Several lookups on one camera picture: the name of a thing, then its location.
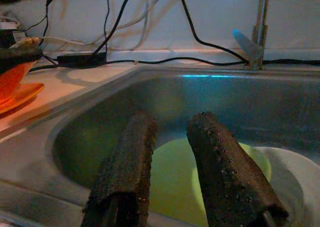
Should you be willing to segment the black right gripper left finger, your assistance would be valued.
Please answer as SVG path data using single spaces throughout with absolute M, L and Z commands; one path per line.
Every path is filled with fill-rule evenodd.
M 80 227 L 147 227 L 156 139 L 154 117 L 144 112 L 131 116 L 99 165 Z

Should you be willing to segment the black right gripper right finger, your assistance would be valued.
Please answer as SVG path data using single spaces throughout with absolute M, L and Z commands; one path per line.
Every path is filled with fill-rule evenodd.
M 187 123 L 209 227 L 284 227 L 289 213 L 260 167 L 211 112 Z

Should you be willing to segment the white bowl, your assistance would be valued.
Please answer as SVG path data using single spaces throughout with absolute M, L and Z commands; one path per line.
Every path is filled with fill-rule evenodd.
M 256 149 L 270 161 L 270 184 L 289 213 L 285 227 L 320 227 L 320 165 L 287 149 Z

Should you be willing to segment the orange bowl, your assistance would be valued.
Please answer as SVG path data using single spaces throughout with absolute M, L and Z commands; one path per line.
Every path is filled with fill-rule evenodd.
M 8 98 L 21 83 L 35 61 L 22 63 L 0 75 L 0 101 Z

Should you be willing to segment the chrome kitchen faucet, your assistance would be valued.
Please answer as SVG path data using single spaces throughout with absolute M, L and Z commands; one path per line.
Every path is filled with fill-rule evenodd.
M 242 32 L 235 29 L 233 37 L 248 57 L 248 66 L 252 70 L 261 69 L 264 60 L 264 51 L 267 39 L 267 13 L 269 0 L 259 0 L 256 24 L 253 27 L 252 38 L 249 39 Z

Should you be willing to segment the green plate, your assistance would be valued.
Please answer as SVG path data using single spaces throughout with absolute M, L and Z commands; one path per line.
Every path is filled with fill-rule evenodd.
M 186 138 L 153 152 L 147 227 L 209 227 L 196 160 Z

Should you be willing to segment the stainless steel sink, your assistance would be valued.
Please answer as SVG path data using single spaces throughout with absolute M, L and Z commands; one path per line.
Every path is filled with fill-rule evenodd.
M 0 223 L 80 227 L 100 160 L 128 118 L 155 117 L 156 145 L 212 112 L 244 144 L 320 165 L 320 67 L 140 67 L 0 133 Z

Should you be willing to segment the small black power adapter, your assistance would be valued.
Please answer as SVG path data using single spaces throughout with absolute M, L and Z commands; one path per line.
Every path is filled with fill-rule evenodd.
M 107 62 L 106 52 L 100 52 L 95 55 L 89 53 L 68 53 L 56 57 L 57 64 L 60 67 L 72 69 L 90 69 Z

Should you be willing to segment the orange plate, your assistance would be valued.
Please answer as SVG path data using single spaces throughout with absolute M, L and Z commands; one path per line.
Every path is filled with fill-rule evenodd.
M 23 83 L 4 100 L 0 100 L 0 115 L 5 114 L 21 105 L 24 105 L 31 99 L 34 99 L 45 85 L 43 83 Z

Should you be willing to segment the black charger box white labels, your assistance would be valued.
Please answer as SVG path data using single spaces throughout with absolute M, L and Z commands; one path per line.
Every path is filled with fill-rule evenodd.
M 9 49 L 9 44 L 12 44 L 13 40 L 13 30 L 0 29 L 0 75 L 19 64 L 38 61 L 43 56 L 39 45 L 32 48 Z

